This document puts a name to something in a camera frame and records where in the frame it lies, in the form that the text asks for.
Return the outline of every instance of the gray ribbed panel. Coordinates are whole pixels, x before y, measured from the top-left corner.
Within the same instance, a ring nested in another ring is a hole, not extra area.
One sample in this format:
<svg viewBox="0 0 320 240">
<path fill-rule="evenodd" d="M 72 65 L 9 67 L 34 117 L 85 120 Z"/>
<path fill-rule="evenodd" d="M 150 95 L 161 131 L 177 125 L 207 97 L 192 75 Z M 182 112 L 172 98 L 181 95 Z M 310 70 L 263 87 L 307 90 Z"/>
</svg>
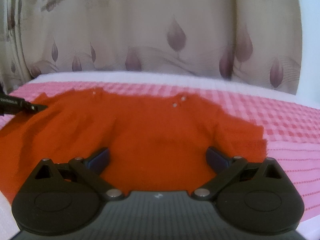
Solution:
<svg viewBox="0 0 320 240">
<path fill-rule="evenodd" d="M 134 191 L 109 202 L 87 227 L 64 236 L 22 232 L 13 240 L 303 240 L 292 231 L 279 236 L 251 235 L 229 226 L 212 204 L 191 199 L 185 191 Z"/>
</svg>

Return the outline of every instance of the beige curtain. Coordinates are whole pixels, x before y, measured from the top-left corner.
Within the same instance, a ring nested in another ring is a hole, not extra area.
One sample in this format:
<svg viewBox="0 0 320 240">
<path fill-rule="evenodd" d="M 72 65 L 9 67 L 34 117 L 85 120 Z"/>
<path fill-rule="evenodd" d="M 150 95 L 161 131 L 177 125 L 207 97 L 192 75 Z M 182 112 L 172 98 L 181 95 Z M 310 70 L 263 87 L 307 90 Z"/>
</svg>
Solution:
<svg viewBox="0 0 320 240">
<path fill-rule="evenodd" d="M 295 94 L 298 0 L 1 0 L 6 91 L 41 73 L 129 70 Z"/>
</svg>

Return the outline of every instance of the orange cloth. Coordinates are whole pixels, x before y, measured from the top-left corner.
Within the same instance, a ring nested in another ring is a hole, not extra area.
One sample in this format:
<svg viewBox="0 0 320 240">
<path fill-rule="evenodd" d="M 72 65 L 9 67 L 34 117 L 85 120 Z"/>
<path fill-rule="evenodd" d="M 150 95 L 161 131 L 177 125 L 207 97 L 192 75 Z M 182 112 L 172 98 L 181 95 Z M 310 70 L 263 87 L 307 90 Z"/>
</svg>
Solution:
<svg viewBox="0 0 320 240">
<path fill-rule="evenodd" d="M 68 91 L 35 103 L 0 130 L 0 190 L 12 200 L 42 158 L 66 163 L 109 147 L 101 177 L 130 190 L 195 190 L 215 176 L 205 160 L 214 146 L 251 162 L 266 156 L 263 128 L 225 114 L 197 95 L 122 96 L 102 89 Z"/>
</svg>

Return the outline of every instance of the checkered cloth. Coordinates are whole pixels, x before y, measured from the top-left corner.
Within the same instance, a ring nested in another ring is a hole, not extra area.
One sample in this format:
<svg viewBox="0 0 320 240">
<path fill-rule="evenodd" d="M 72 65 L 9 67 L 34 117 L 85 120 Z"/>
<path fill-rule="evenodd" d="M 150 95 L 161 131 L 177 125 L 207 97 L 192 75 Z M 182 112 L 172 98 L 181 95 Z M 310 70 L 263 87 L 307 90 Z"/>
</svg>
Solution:
<svg viewBox="0 0 320 240">
<path fill-rule="evenodd" d="M 262 125 L 264 138 L 268 141 L 268 155 L 279 161 L 304 199 L 303 220 L 320 214 L 320 147 L 318 147 L 320 144 L 320 110 L 295 103 L 227 91 L 153 84 L 31 83 L 20 87 L 12 95 L 32 101 L 41 93 L 52 97 L 71 89 L 84 90 L 96 87 L 101 87 L 110 93 L 125 95 L 169 97 L 181 92 L 198 94 L 221 105 L 227 113 L 233 116 Z M 11 118 L 12 116 L 9 115 L 1 117 L 0 128 Z"/>
</svg>

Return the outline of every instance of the metal screw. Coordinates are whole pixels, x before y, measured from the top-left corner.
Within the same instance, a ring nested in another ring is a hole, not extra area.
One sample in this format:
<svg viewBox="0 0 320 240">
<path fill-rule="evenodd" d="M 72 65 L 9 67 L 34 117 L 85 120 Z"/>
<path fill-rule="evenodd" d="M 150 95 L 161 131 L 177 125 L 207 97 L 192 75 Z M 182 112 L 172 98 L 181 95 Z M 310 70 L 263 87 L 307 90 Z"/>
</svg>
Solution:
<svg viewBox="0 0 320 240">
<path fill-rule="evenodd" d="M 122 192 L 121 190 L 117 189 L 117 188 L 113 188 L 113 189 L 109 189 L 107 191 L 107 195 L 108 197 L 111 197 L 111 198 L 116 198 L 116 197 L 119 197 L 122 195 Z"/>
<path fill-rule="evenodd" d="M 206 188 L 198 188 L 195 190 L 195 195 L 198 197 L 207 197 L 209 196 L 210 191 Z"/>
</svg>

